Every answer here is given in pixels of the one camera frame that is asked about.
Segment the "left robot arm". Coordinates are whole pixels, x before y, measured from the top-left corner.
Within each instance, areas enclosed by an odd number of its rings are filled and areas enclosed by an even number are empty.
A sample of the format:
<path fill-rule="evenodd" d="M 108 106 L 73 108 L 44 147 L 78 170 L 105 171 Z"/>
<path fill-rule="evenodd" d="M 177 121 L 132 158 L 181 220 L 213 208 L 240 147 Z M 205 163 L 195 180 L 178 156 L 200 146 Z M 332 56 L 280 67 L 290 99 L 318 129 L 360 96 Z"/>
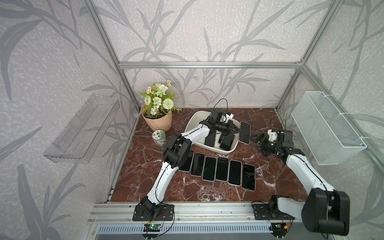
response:
<path fill-rule="evenodd" d="M 245 124 L 237 127 L 231 113 L 215 108 L 197 127 L 181 134 L 174 133 L 164 150 L 162 168 L 153 187 L 138 204 L 147 215 L 155 218 L 160 212 L 169 183 L 175 172 L 186 162 L 191 146 L 204 139 L 206 146 L 214 147 L 217 133 L 221 133 L 218 140 L 221 144 L 231 140 L 231 135 L 235 134 L 239 134 L 241 142 L 249 142 L 248 127 Z"/>

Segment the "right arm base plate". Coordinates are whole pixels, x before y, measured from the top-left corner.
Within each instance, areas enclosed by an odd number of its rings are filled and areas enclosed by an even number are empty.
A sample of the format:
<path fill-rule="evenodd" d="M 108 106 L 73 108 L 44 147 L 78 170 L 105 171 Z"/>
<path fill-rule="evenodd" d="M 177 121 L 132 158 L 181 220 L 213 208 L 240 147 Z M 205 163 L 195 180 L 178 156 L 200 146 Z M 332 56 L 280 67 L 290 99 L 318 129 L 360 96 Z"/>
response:
<path fill-rule="evenodd" d="M 255 220 L 277 220 L 283 222 L 288 220 L 287 215 L 279 211 L 277 204 L 253 201 L 251 207 Z"/>

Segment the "phone with pink case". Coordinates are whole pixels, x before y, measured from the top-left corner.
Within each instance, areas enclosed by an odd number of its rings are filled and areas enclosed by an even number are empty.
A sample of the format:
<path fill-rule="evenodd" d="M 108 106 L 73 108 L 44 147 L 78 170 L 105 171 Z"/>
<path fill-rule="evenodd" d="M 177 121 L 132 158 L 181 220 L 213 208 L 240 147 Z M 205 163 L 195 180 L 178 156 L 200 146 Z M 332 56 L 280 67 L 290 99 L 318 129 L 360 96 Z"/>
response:
<path fill-rule="evenodd" d="M 192 176 L 198 176 L 201 177 L 203 174 L 203 167 L 204 167 L 204 160 L 205 155 L 195 153 L 192 161 L 191 171 L 190 174 Z"/>

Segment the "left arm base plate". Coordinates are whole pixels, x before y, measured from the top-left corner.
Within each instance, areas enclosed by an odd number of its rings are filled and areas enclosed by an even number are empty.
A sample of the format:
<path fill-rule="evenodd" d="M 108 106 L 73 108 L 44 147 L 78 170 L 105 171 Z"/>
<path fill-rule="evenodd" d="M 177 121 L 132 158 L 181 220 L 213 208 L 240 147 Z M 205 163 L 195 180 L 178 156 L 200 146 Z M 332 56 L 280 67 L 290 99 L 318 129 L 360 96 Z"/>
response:
<path fill-rule="evenodd" d="M 173 221 L 175 216 L 174 205 L 162 204 L 155 206 L 153 210 L 146 211 L 145 206 L 138 204 L 135 207 L 133 221 Z"/>

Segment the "phone with light blue case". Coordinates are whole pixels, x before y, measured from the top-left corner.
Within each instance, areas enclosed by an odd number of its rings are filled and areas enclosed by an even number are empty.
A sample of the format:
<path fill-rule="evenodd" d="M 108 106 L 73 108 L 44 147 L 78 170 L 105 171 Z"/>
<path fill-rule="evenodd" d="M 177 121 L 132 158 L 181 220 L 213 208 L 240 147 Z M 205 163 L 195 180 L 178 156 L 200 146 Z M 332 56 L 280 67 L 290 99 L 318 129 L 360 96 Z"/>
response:
<path fill-rule="evenodd" d="M 215 180 L 217 159 L 206 157 L 204 162 L 204 170 L 202 179 L 204 181 L 213 182 Z"/>

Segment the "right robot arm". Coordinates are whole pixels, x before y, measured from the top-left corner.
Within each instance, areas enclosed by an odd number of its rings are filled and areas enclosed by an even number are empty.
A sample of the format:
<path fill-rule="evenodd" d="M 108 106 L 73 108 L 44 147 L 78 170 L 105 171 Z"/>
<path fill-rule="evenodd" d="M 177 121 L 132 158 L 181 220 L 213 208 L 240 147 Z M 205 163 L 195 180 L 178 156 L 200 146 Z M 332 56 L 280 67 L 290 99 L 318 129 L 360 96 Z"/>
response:
<path fill-rule="evenodd" d="M 350 197 L 337 191 L 309 163 L 302 150 L 295 148 L 293 132 L 268 130 L 250 136 L 259 152 L 274 155 L 290 168 L 306 190 L 305 202 L 288 197 L 272 196 L 268 203 L 271 216 L 287 214 L 301 221 L 312 233 L 347 236 L 350 228 Z"/>

